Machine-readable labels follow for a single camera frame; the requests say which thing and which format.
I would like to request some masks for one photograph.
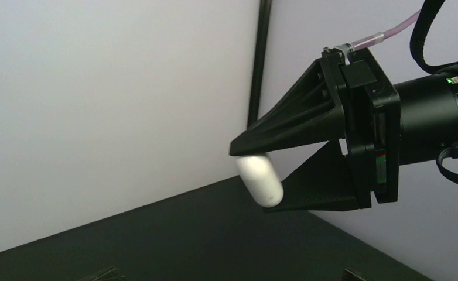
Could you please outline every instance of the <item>black cylinder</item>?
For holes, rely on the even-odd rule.
[[[401,165],[434,160],[458,141],[458,75],[434,74],[395,88],[401,99]]]

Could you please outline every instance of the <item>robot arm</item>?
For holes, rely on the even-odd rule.
[[[372,192],[379,203],[395,202],[399,166],[429,160],[458,184],[458,174],[442,166],[444,158],[458,158],[458,63],[427,66],[418,56],[443,2],[426,1],[387,32],[324,48],[284,97],[231,142],[230,155],[258,204],[268,211],[348,211],[370,208]],[[431,75],[392,85],[367,48],[415,20],[412,55]],[[346,140],[345,154],[339,139]],[[319,142],[327,143],[284,181],[277,178],[267,152]]]

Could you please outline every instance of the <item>white object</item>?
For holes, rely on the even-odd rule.
[[[260,206],[270,208],[281,202],[284,189],[267,155],[238,157],[236,165],[248,191]]]

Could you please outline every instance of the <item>black mount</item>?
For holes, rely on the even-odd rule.
[[[400,99],[368,49],[325,48],[284,97],[231,143],[231,156],[328,141],[283,181],[269,211],[371,207],[398,198]],[[348,154],[338,139],[346,139]]]

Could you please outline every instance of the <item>white plastic object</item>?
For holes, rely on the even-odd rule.
[[[236,166],[248,191],[260,206],[270,208],[281,202],[284,189],[267,155],[238,157]]]

